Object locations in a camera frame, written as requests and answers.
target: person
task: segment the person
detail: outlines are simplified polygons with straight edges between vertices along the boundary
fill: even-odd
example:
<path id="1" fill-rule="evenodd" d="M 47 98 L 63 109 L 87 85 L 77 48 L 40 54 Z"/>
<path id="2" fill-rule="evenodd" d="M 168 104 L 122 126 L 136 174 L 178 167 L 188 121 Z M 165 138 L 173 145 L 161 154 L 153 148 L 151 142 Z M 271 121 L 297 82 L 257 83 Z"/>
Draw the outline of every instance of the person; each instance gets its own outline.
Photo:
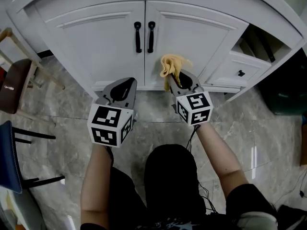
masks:
<path id="1" fill-rule="evenodd" d="M 276 211 L 253 184 L 210 123 L 197 135 L 226 198 L 226 214 L 206 215 L 197 167 L 188 149 L 162 145 L 144 171 L 147 207 L 132 180 L 112 166 L 109 148 L 94 145 L 81 193 L 81 230 L 245 229 L 276 230 Z"/>

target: blue chair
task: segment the blue chair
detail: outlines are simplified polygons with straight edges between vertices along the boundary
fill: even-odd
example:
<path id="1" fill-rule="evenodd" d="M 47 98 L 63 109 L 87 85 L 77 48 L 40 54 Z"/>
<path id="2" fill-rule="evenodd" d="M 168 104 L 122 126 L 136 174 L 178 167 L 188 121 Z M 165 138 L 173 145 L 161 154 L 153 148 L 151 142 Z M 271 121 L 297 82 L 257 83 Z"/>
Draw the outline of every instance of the blue chair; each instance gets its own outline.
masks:
<path id="1" fill-rule="evenodd" d="M 0 126 L 0 186 L 21 194 L 24 188 L 46 185 L 65 178 L 65 176 L 59 176 L 42 181 L 38 178 L 23 180 L 19 169 L 15 142 L 31 144 L 31 141 L 15 138 L 15 133 L 38 138 L 56 139 L 55 136 L 14 128 L 11 121 L 6 121 L 2 124 Z"/>

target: brown chair seat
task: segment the brown chair seat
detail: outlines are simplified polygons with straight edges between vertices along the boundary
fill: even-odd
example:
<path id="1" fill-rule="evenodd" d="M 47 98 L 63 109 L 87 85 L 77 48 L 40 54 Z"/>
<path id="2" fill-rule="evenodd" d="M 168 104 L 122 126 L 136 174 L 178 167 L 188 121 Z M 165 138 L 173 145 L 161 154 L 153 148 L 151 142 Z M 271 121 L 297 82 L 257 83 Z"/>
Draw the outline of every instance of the brown chair seat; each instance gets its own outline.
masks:
<path id="1" fill-rule="evenodd" d="M 31 63 L 29 59 L 22 59 L 11 65 L 0 89 L 1 111 L 9 114 L 16 113 Z M 4 86 L 12 87 L 14 90 L 6 89 Z"/>

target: drawer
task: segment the drawer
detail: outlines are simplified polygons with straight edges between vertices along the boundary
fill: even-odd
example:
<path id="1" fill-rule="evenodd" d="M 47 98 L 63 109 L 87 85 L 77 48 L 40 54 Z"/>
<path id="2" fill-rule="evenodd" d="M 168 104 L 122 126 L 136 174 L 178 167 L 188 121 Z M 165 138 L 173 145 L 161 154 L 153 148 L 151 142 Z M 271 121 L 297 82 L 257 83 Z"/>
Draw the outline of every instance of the drawer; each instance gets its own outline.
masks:
<path id="1" fill-rule="evenodd" d="M 225 61 L 207 82 L 246 87 L 249 82 L 260 77 L 270 66 L 271 64 L 267 61 L 230 51 Z"/>

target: chair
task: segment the chair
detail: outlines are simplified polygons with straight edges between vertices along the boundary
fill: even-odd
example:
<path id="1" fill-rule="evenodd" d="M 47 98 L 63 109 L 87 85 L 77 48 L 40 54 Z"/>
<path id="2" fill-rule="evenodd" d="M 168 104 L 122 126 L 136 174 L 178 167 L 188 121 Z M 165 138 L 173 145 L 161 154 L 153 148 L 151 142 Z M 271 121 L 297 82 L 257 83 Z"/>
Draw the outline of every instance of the chair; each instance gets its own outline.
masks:
<path id="1" fill-rule="evenodd" d="M 33 137 L 55 139 L 55 136 L 44 135 L 12 127 L 11 121 L 6 121 L 0 126 L 0 186 L 17 193 L 23 189 L 50 184 L 65 179 L 59 176 L 52 179 L 40 181 L 38 178 L 23 180 L 20 173 L 15 142 L 31 144 L 31 141 L 15 138 L 15 133 Z"/>
<path id="2" fill-rule="evenodd" d="M 21 110 L 21 101 L 24 98 L 25 90 L 29 82 L 32 82 L 32 84 L 38 88 L 41 87 L 40 84 L 38 84 L 31 78 L 36 68 L 38 68 L 44 75 L 50 78 L 63 90 L 65 89 L 65 86 L 61 84 L 58 80 L 56 80 L 54 77 L 52 77 L 50 73 L 48 73 L 39 62 L 35 61 L 35 59 L 30 55 L 26 48 L 13 34 L 11 28 L 6 28 L 2 31 L 2 33 L 0 34 L 0 42 L 3 41 L 6 37 L 9 37 L 28 59 L 19 60 L 13 63 L 0 50 L 0 56 L 9 66 L 11 66 L 6 74 L 6 77 L 0 89 L 0 110 L 9 114 L 19 114 L 32 120 L 37 120 L 42 123 L 48 125 L 52 124 L 55 126 L 55 123 L 53 122 L 49 122 L 47 120 L 44 120 L 33 114 Z"/>

